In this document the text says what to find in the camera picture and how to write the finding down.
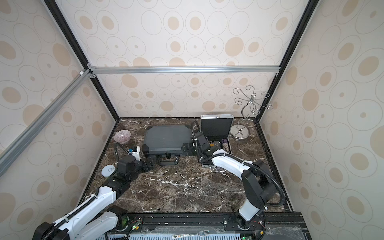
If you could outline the silver aluminium poker case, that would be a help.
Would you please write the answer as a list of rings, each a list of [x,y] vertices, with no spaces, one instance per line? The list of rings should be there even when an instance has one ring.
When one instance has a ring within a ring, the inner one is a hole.
[[[203,166],[215,169],[216,172],[228,171],[236,176],[240,176],[239,166],[236,161],[230,158],[230,145],[228,137],[232,127],[234,116],[232,115],[202,115],[201,126],[196,132],[203,132],[210,142],[218,141],[221,149],[214,152],[214,155],[205,161],[198,161]]]

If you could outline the dark grey poker case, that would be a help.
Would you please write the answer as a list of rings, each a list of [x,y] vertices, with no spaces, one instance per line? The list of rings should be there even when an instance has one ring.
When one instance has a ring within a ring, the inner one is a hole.
[[[187,125],[149,126],[141,150],[145,157],[154,157],[160,166],[177,165],[187,155],[184,147],[192,142],[192,130]]]

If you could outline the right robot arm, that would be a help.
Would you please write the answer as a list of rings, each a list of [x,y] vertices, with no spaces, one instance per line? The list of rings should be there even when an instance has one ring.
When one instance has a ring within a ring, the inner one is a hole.
[[[245,201],[236,213],[238,224],[247,225],[267,207],[285,204],[282,186],[263,161],[246,161],[209,142],[203,132],[192,131],[192,143],[203,165],[224,169],[242,180]]]

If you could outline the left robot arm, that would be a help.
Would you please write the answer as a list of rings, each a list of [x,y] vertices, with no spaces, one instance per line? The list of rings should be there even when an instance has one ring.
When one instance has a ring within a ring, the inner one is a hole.
[[[34,232],[34,240],[94,240],[110,230],[123,232],[135,227],[137,220],[131,220],[126,210],[113,206],[131,183],[142,173],[153,170],[156,157],[148,157],[143,161],[134,152],[119,159],[114,172],[82,204],[49,224],[43,222]]]

